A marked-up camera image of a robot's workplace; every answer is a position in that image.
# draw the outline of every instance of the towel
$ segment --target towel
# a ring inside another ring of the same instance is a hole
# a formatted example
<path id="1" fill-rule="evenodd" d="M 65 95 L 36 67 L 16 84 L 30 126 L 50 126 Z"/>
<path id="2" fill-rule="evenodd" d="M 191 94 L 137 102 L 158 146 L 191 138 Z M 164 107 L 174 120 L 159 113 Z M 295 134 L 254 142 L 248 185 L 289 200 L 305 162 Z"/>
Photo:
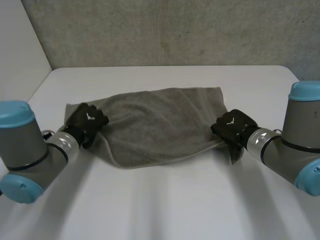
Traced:
<path id="1" fill-rule="evenodd" d="M 225 146 L 210 129 L 227 112 L 219 87 L 130 92 L 87 102 L 109 123 L 88 149 L 125 169 L 168 164 Z M 78 104 L 67 104 L 65 121 Z"/>

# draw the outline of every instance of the white table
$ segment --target white table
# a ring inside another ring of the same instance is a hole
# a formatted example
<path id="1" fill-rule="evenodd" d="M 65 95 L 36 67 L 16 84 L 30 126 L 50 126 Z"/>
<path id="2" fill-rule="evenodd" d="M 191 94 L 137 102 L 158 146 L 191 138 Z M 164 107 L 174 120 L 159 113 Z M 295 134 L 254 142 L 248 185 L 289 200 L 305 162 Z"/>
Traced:
<path id="1" fill-rule="evenodd" d="M 228 110 L 276 129 L 296 81 L 282 66 L 61 68 L 29 103 L 42 130 L 57 130 L 66 103 L 220 86 Z M 319 222 L 320 197 L 299 191 L 247 153 L 231 165 L 226 149 L 133 170 L 83 150 L 36 203 L 0 197 L 1 240 L 315 240 Z"/>

